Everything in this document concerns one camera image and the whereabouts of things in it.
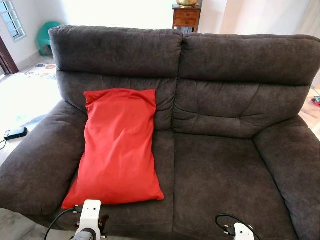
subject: green plastic chair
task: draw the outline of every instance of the green plastic chair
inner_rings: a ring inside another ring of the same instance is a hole
[[[49,21],[43,25],[40,29],[38,36],[36,37],[36,41],[40,48],[41,56],[45,56],[45,49],[44,46],[51,46],[50,44],[50,37],[49,37],[49,29],[55,28],[60,26],[61,24],[56,21]]]

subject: black cable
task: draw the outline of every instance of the black cable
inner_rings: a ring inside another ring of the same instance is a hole
[[[5,140],[3,140],[3,141],[0,141],[0,143],[3,143],[3,142],[4,142],[4,146],[3,146],[2,148],[0,148],[0,150],[2,150],[2,149],[4,149],[4,148],[5,148],[5,146],[6,146],[6,144],[7,144],[7,141],[8,141],[8,140],[6,140],[6,139],[5,139]]]
[[[46,233],[45,233],[45,235],[44,235],[43,240],[47,240],[48,233],[50,232],[50,230],[52,229],[52,227],[54,226],[54,224],[56,223],[56,221],[58,221],[58,219],[59,219],[62,215],[66,214],[66,213],[68,213],[68,212],[73,212],[73,211],[75,211],[75,208],[70,208],[70,209],[65,210],[65,211],[63,211],[62,213],[60,213],[60,214],[53,220],[53,222],[50,224],[48,230],[46,231]]]
[[[224,230],[225,232],[227,231],[227,228],[225,226],[220,225],[220,223],[218,222],[218,219],[221,218],[221,217],[229,217],[229,218],[237,220],[241,224],[245,225],[259,240],[261,240],[261,238],[258,236],[258,234],[256,234],[255,231],[251,227],[248,226],[248,224],[246,224],[245,222],[241,221],[236,216],[232,216],[232,215],[227,214],[227,213],[221,213],[221,214],[218,214],[217,216],[215,216],[214,220],[215,220],[215,223],[218,225],[218,227],[221,228],[222,230]]]

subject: window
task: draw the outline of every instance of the window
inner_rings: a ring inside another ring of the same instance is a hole
[[[18,40],[26,35],[12,1],[0,0],[0,13],[13,40]]]

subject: wooden nightstand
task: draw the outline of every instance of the wooden nightstand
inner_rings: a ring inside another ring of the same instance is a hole
[[[174,10],[173,25],[175,27],[190,27],[192,32],[197,32],[200,19],[201,7],[180,7],[178,4],[173,4]]]

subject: dark gray sofa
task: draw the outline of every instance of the dark gray sofa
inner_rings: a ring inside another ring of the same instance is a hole
[[[110,235],[227,240],[213,217],[229,213],[264,240],[320,238],[320,142],[298,116],[319,39],[67,25],[50,37],[64,101],[0,168],[1,208],[48,226],[84,153],[83,93],[156,89],[152,149],[165,199],[103,206]],[[79,218],[55,228],[75,230]]]

